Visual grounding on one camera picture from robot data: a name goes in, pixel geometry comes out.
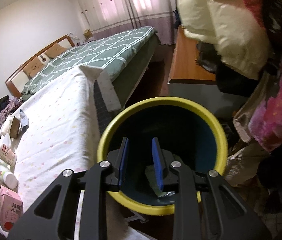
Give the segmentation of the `yellow rimmed trash bin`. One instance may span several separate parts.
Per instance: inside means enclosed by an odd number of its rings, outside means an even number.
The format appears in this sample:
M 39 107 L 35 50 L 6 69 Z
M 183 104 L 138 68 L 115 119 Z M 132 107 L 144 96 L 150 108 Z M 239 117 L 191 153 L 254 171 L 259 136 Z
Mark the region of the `yellow rimmed trash bin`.
M 195 172 L 223 173 L 228 155 L 224 129 L 205 107 L 163 96 L 135 103 L 118 114 L 99 142 L 97 160 L 123 150 L 121 185 L 111 197 L 130 210 L 152 216 L 174 213 L 175 185 L 169 168 L 179 161 Z

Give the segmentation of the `white dotted table cloth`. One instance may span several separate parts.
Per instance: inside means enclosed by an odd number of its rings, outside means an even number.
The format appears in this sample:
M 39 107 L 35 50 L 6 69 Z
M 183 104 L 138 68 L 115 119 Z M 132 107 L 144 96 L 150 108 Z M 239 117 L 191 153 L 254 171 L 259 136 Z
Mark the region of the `white dotted table cloth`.
M 8 239 L 143 239 L 106 196 L 112 166 L 97 162 L 95 85 L 109 111 L 120 108 L 108 73 L 80 65 L 18 109 L 28 117 L 29 128 L 8 145 L 17 156 L 14 191 L 23 202 L 23 215 L 7 232 Z

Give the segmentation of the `blue white wrapper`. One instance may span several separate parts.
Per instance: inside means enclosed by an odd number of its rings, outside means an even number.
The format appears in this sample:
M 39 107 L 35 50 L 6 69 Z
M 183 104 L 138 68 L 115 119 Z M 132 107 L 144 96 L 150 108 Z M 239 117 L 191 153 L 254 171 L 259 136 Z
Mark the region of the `blue white wrapper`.
M 24 133 L 29 128 L 29 119 L 22 109 L 20 110 L 20 117 L 20 131 Z

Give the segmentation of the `brown cardboard box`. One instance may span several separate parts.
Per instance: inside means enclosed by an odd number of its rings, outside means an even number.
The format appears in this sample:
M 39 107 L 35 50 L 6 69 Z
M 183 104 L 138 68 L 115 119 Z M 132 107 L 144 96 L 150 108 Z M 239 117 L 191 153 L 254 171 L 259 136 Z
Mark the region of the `brown cardboard box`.
M 11 139 L 17 139 L 20 133 L 21 121 L 15 116 L 12 119 L 9 135 Z

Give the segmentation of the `white labelled bottle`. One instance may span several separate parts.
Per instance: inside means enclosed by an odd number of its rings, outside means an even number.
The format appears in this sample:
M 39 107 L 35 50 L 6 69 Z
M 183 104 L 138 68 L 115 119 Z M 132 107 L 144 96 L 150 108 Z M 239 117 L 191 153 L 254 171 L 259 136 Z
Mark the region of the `white labelled bottle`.
M 17 156 L 16 154 L 8 148 L 4 143 L 0 142 L 0 159 L 10 166 L 16 164 Z

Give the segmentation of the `white plastic bottle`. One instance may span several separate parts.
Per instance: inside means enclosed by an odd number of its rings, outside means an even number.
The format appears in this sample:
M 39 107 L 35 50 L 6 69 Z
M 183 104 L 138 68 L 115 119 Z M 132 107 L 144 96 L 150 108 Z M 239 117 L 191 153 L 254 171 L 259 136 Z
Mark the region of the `white plastic bottle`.
M 10 171 L 8 165 L 0 160 L 0 181 L 8 188 L 15 189 L 18 186 L 18 180 Z

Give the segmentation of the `pink strawberry milk carton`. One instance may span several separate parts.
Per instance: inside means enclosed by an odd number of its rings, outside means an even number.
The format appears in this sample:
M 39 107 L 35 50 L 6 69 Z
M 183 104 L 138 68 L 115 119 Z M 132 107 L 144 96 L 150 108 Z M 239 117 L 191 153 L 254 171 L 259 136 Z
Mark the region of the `pink strawberry milk carton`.
M 18 219 L 23 215 L 23 202 L 15 191 L 0 187 L 0 226 L 9 232 Z

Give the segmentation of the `left brown pillow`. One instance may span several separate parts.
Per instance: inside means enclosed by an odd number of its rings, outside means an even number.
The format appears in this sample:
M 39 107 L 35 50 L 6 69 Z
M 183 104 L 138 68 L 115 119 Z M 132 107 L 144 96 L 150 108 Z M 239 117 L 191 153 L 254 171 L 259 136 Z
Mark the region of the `left brown pillow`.
M 23 68 L 23 72 L 29 79 L 31 79 L 44 67 L 45 64 L 42 63 L 38 57 L 35 57 Z

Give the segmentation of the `brown pillow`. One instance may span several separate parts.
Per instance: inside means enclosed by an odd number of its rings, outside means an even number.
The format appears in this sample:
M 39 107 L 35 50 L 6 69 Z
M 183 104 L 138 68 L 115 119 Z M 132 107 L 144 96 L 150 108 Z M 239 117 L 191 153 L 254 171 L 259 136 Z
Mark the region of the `brown pillow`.
M 31 79 L 44 67 L 45 64 L 42 63 L 38 57 L 35 57 L 23 68 L 23 72 L 29 79 Z
M 54 59 L 57 56 L 63 54 L 65 51 L 67 51 L 67 48 L 60 46 L 58 43 L 55 43 L 50 48 L 48 48 L 44 53 L 50 58 Z

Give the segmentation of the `dark clothes pile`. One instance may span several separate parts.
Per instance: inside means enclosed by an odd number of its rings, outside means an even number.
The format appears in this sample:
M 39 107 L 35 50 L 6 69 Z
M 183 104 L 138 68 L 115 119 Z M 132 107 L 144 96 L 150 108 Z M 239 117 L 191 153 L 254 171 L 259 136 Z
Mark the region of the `dark clothes pile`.
M 1 138 L 1 126 L 6 121 L 8 115 L 14 113 L 18 107 L 22 104 L 21 99 L 16 97 L 4 96 L 0 99 L 0 138 Z

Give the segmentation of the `right brown pillow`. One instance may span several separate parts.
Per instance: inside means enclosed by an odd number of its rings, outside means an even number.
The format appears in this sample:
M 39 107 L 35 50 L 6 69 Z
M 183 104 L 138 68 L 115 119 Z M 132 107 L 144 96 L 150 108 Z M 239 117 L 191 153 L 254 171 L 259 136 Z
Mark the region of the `right brown pillow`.
M 48 48 L 44 53 L 50 58 L 54 59 L 57 56 L 63 54 L 65 51 L 67 51 L 67 48 L 60 46 L 58 43 L 55 43 L 50 48 Z

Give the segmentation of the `pink floral garment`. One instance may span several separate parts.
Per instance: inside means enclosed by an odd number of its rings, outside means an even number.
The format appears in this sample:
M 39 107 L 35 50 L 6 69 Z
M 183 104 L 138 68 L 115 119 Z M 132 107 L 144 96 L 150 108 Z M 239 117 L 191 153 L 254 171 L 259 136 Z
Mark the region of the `pink floral garment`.
M 261 101 L 248 125 L 252 137 L 268 152 L 282 144 L 282 76 L 279 87 L 275 98 Z

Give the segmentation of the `wooden bed headboard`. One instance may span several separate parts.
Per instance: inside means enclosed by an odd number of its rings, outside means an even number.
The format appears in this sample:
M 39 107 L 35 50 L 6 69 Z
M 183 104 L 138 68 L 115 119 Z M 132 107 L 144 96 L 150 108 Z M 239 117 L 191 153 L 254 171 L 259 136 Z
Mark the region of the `wooden bed headboard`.
M 30 59 L 21 64 L 5 81 L 10 94 L 20 98 L 25 84 L 31 80 L 39 71 L 45 67 L 49 61 L 57 57 L 62 52 L 75 46 L 73 39 L 64 35 L 51 44 L 45 46 Z

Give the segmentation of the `pink striped curtain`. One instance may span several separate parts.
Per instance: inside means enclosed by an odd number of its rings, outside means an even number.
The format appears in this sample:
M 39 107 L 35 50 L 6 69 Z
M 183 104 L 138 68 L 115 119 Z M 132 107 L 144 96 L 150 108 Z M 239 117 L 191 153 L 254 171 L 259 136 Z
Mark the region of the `pink striped curtain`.
M 176 0 L 77 0 L 95 39 L 145 26 L 154 27 L 162 44 L 176 39 Z

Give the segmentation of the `cream puffer jacket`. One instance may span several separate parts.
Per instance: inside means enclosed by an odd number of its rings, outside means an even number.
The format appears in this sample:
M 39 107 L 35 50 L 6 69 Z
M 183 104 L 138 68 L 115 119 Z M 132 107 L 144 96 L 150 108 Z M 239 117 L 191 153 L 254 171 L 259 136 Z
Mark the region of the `cream puffer jacket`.
M 177 0 L 177 9 L 186 37 L 213 44 L 225 65 L 258 78 L 269 41 L 243 0 Z

